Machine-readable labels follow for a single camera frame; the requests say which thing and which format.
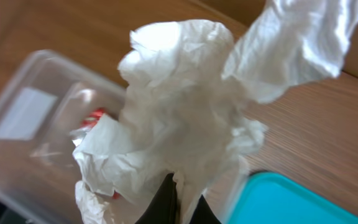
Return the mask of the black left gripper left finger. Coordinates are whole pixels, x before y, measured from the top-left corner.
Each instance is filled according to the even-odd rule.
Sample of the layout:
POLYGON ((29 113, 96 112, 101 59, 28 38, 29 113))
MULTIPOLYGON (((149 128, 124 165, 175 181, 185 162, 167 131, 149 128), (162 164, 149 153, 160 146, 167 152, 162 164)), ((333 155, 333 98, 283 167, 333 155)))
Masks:
POLYGON ((176 214, 177 190, 171 173, 166 175, 146 211, 135 224, 175 224, 176 214))

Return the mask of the red snack wrapper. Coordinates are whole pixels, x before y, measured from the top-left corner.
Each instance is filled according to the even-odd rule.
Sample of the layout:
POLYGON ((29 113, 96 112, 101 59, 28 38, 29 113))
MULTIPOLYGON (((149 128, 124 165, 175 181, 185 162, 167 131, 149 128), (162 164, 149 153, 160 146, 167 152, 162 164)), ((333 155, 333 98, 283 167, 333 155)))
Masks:
POLYGON ((117 199, 120 194, 114 189, 112 178, 107 171, 107 161, 112 154, 116 120, 103 109, 93 111, 83 121, 85 132, 82 142, 77 145, 73 157, 80 167, 82 181, 97 194, 117 199))

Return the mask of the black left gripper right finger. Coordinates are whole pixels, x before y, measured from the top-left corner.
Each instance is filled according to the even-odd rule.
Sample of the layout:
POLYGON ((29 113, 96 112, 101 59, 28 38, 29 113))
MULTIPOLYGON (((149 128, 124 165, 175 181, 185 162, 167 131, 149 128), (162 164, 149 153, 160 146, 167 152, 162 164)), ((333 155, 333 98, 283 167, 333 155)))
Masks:
POLYGON ((202 195, 193 213, 190 224, 221 224, 202 195))

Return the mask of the white paper napkin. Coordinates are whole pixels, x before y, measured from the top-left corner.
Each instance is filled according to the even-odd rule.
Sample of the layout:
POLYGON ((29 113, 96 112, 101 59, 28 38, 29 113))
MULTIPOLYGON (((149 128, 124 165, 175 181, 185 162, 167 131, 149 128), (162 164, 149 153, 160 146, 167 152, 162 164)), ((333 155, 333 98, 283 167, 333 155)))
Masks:
POLYGON ((358 1, 267 1, 238 40, 204 19, 131 32, 118 69, 128 82, 107 161, 117 199, 75 185, 84 223, 136 223, 164 178, 177 190, 175 223, 190 223, 224 172, 248 170, 267 127, 244 117, 289 88, 336 78, 358 25, 358 1))

